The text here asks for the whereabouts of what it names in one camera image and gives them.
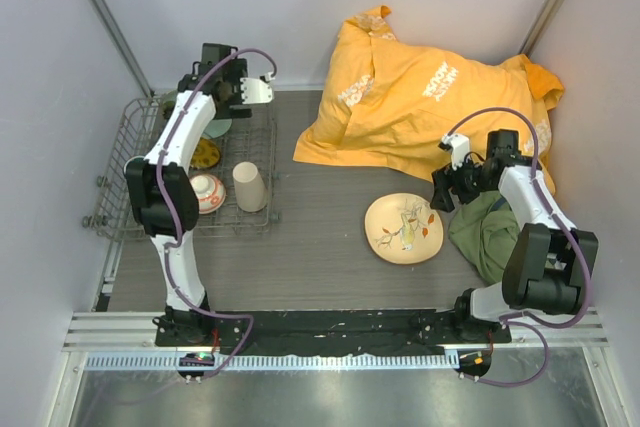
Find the light green flower plate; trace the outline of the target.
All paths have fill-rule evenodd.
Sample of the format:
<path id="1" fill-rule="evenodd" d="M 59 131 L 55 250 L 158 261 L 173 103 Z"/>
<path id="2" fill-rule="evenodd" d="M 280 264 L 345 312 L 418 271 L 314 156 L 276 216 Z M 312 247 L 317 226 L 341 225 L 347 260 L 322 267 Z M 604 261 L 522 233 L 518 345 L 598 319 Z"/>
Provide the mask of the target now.
<path id="1" fill-rule="evenodd" d="M 232 119 L 214 119 L 203 130 L 202 136 L 207 139 L 216 139 L 225 135 L 232 127 Z"/>

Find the beige tall cup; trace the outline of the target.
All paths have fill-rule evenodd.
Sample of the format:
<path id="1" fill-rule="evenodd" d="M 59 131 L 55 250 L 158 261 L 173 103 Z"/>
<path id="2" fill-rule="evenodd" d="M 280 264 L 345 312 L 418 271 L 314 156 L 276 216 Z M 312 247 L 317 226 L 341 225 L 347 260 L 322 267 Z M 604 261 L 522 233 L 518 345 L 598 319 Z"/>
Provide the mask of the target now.
<path id="1" fill-rule="evenodd" d="M 254 213 L 266 206 L 268 191 L 254 163 L 238 163 L 232 171 L 232 177 L 237 205 L 241 210 Z"/>

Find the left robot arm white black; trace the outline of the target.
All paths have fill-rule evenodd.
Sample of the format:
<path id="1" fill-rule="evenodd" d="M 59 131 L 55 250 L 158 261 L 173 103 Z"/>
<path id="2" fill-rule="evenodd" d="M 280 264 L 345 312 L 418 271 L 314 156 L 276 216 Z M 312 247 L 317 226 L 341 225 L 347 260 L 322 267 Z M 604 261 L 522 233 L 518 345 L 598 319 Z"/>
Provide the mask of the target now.
<path id="1" fill-rule="evenodd" d="M 247 51 L 205 43 L 201 59 L 178 82 L 176 98 L 160 137 L 144 156 L 124 167 L 134 220 L 158 252 L 166 282 L 164 313 L 153 319 L 160 347 L 200 346 L 211 340 L 215 320 L 196 266 L 193 230 L 198 199 L 189 178 L 193 154 L 216 115 L 230 116 L 242 102 Z"/>

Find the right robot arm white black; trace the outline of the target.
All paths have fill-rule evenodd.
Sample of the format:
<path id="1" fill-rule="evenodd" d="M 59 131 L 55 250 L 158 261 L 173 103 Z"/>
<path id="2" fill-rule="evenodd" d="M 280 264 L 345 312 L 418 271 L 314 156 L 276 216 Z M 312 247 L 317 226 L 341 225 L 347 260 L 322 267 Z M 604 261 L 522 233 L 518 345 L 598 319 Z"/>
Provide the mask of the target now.
<path id="1" fill-rule="evenodd" d="M 529 317 L 550 326 L 550 317 L 566 316 L 555 328 L 574 325 L 588 305 L 588 283 L 599 243 L 580 230 L 549 193 L 536 155 L 518 148 L 513 130 L 488 135 L 484 160 L 472 159 L 468 137 L 449 133 L 439 147 L 449 163 L 432 175 L 434 208 L 450 212 L 485 192 L 497 192 L 515 216 L 519 233 L 502 278 L 490 287 L 468 289 L 455 302 L 451 327 L 457 338 L 472 342 L 487 328 L 500 329 L 511 319 Z"/>

